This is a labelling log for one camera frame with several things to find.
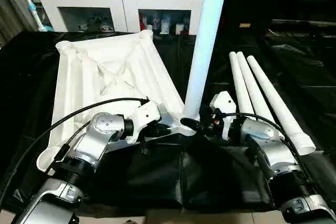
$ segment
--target glass cabinet door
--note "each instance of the glass cabinet door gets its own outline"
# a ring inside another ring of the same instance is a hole
[[[41,0],[55,31],[127,31],[122,0]]]
[[[59,7],[58,9],[68,31],[114,31],[109,8]]]
[[[140,30],[149,29],[156,35],[189,34],[191,10],[139,10]]]
[[[196,35],[203,0],[123,0],[128,32]]]

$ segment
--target black fabric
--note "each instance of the black fabric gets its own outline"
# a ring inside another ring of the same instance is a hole
[[[51,123],[59,60],[55,44],[62,40],[120,34],[21,33],[0,50],[1,123],[4,131],[10,133],[3,139],[6,151],[0,156],[1,189],[24,149]],[[154,40],[182,99],[186,94],[194,43],[194,36],[165,36]],[[304,161],[316,177],[321,193],[328,194],[327,199],[334,204],[336,192],[332,187],[336,177],[331,173],[336,173],[332,152],[336,125],[334,77],[320,63],[316,64],[316,54],[296,55],[292,47],[279,46],[282,44],[283,41],[264,42],[254,37],[217,38],[201,116],[214,94],[228,90],[235,99],[228,53],[241,50],[245,55],[253,54],[302,128],[318,145],[320,151],[304,157]],[[317,72],[323,78],[314,83],[317,80],[309,72]],[[323,88],[315,92],[312,85]],[[37,170],[35,160],[47,142],[46,137],[19,171],[14,183],[14,189],[19,190],[16,197],[9,199],[7,209],[17,211],[22,201],[45,179]],[[173,135],[150,143],[148,149],[148,155],[142,155],[137,146],[107,154],[89,185],[86,204],[127,209],[186,208],[203,212],[273,209],[260,169],[247,158],[245,148],[218,147],[199,135]],[[94,215],[102,217],[103,212],[103,208],[95,208]],[[84,208],[83,214],[90,214],[89,208]]]

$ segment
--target white plastic tray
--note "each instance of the white plastic tray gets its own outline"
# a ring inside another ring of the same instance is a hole
[[[179,96],[154,44],[153,33],[85,40],[61,41],[55,93],[55,123],[84,106],[113,98],[135,97],[156,102],[160,111],[177,116],[183,111]],[[54,129],[49,144],[37,159],[37,167],[45,171],[59,148],[84,123],[98,112],[133,113],[139,102],[121,101],[83,112]]]

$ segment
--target floor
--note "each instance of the floor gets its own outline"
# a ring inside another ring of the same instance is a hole
[[[10,224],[13,215],[3,211],[0,214],[1,224]],[[223,214],[223,215],[178,215],[174,211],[149,211],[145,217],[130,218],[105,218],[93,219],[80,217],[80,224],[286,224],[282,215],[278,211],[242,213],[242,214]]]

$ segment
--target black cable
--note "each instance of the black cable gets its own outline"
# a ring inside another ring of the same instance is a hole
[[[294,158],[296,159],[296,161],[298,162],[298,165],[300,166],[300,168],[303,170],[303,172],[305,173],[305,175],[307,176],[308,179],[310,179],[309,177],[309,173],[308,173],[308,170],[306,168],[306,166],[304,165],[304,163],[302,162],[302,159],[301,159],[301,156],[300,154],[298,153],[298,150],[296,149],[294,143],[291,141],[291,139],[289,138],[289,136],[285,133],[285,131],[279,126],[277,125],[276,123],[272,122],[271,120],[263,117],[263,116],[260,116],[260,115],[255,115],[255,114],[250,114],[250,113],[221,113],[221,115],[226,118],[228,116],[251,116],[251,117],[254,117],[254,118],[257,118],[257,119],[261,119],[263,120],[264,122],[272,125],[274,128],[276,128],[279,132],[281,132],[285,139],[281,141],[286,144],[286,146],[289,148],[289,150],[291,151],[292,155],[294,156]]]
[[[89,122],[86,122],[85,124],[83,124],[82,127],[80,127],[78,130],[76,130],[76,132],[74,132],[74,134],[68,139],[68,141],[65,143],[67,145],[70,145],[71,141],[82,131],[84,130],[89,124],[90,124],[91,121]]]
[[[74,132],[74,134],[68,139],[68,141],[62,145],[61,149],[57,152],[57,154],[54,157],[54,160],[52,161],[52,163],[48,166],[48,168],[46,169],[46,171],[44,172],[46,175],[49,173],[49,171],[51,170],[51,168],[54,166],[54,164],[58,161],[61,161],[63,159],[63,157],[65,156],[65,154],[67,154],[68,150],[70,149],[70,143],[71,141],[82,131],[84,130],[91,121],[86,122],[85,124],[83,124],[82,127],[80,127],[78,130],[76,130],[76,132]]]
[[[97,103],[94,103],[92,105],[89,105],[89,106],[86,106],[84,108],[81,108],[75,112],[72,112],[70,114],[68,114],[67,116],[65,116],[64,118],[62,118],[61,120],[59,120],[58,122],[54,123],[52,126],[50,126],[49,129],[47,129],[45,132],[43,132],[39,137],[37,137],[29,146],[28,148],[25,150],[25,152],[23,153],[23,155],[21,156],[21,158],[19,159],[19,161],[16,163],[11,175],[9,176],[9,179],[5,185],[5,188],[1,194],[1,198],[0,198],[0,212],[2,210],[2,205],[4,203],[4,200],[6,198],[6,195],[8,194],[8,190],[9,190],[9,187],[12,183],[12,180],[18,170],[18,168],[20,167],[21,163],[23,162],[24,158],[27,156],[27,154],[33,149],[34,145],[36,145],[46,134],[48,134],[50,131],[52,131],[54,128],[56,128],[57,126],[59,126],[60,124],[64,123],[66,120],[70,119],[71,117],[83,112],[83,111],[86,111],[86,110],[89,110],[89,109],[92,109],[92,108],[95,108],[97,106],[100,106],[100,105],[103,105],[103,104],[107,104],[107,103],[111,103],[111,102],[119,102],[119,101],[138,101],[138,102],[141,102],[141,104],[144,104],[146,102],[148,102],[148,99],[140,99],[140,98],[116,98],[116,99],[110,99],[110,100],[106,100],[106,101],[102,101],[102,102],[97,102]]]

